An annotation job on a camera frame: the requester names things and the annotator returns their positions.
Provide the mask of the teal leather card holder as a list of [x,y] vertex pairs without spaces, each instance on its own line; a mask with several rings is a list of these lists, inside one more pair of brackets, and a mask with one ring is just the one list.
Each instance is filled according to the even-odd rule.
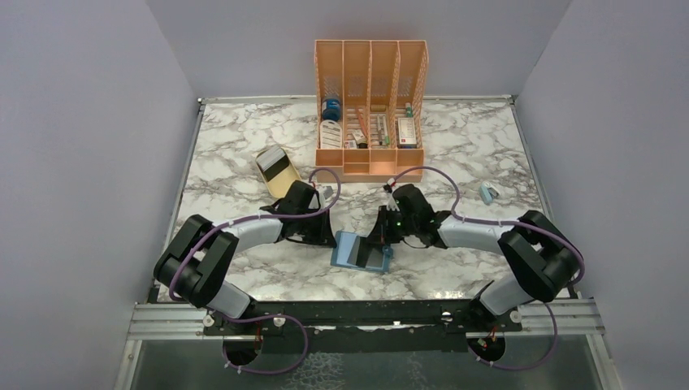
[[333,267],[377,273],[389,271],[393,259],[390,245],[373,244],[364,236],[345,231],[338,231],[335,239],[336,247],[331,254]]

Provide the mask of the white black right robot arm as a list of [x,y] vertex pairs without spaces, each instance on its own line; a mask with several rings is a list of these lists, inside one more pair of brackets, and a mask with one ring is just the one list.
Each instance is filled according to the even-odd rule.
[[412,184],[386,190],[391,199],[379,208],[368,245],[383,248],[414,236],[424,249],[476,249],[505,258],[510,274],[482,288],[470,301],[470,323],[481,331],[491,329],[517,306],[553,301],[583,275],[581,253],[539,211],[529,210],[515,220],[473,219],[434,210]]

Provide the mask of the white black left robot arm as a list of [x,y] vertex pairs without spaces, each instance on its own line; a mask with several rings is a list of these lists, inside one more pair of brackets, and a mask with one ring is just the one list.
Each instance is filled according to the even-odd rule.
[[224,315],[235,333],[255,323],[254,299],[225,280],[236,254],[294,236],[306,244],[335,247],[330,215],[318,190],[295,181],[287,194],[256,214],[213,223],[194,214],[183,223],[157,261],[154,278],[169,293],[197,308]]

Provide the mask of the black credit card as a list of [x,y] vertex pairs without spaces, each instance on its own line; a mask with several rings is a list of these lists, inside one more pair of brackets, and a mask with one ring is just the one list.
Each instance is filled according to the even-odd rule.
[[377,246],[370,245],[364,237],[356,236],[346,264],[369,271],[382,271],[384,253]]

